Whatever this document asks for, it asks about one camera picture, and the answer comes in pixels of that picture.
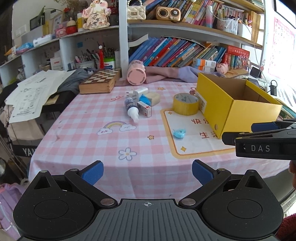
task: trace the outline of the yellow cardboard box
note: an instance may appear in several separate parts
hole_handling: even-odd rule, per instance
[[[224,132],[251,132],[251,125],[275,121],[282,105],[248,80],[199,74],[200,110],[218,136]]]

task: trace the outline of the tape roll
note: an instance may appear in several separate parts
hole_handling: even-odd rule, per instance
[[[199,101],[194,95],[176,94],[173,99],[173,111],[179,115],[195,115],[198,112]]]

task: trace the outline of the purple bag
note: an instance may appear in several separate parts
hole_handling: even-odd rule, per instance
[[[13,221],[12,213],[24,192],[25,187],[17,183],[0,185],[0,224],[3,230],[15,240],[18,240],[20,235]]]

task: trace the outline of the purple cloth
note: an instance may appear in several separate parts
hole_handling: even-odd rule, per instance
[[[20,235],[13,221],[12,213],[24,192],[25,188],[16,183],[0,186],[0,224],[3,230],[15,240],[18,240]]]
[[[178,78],[187,83],[196,83],[197,76],[199,73],[206,73],[206,72],[199,69],[195,69],[191,66],[185,66],[179,69]],[[225,77],[223,74],[220,74],[219,72],[212,72],[207,74],[214,74],[218,77]]]

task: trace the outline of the retro radio speaker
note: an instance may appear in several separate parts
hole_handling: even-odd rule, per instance
[[[156,18],[158,20],[180,21],[181,11],[178,8],[157,7]]]

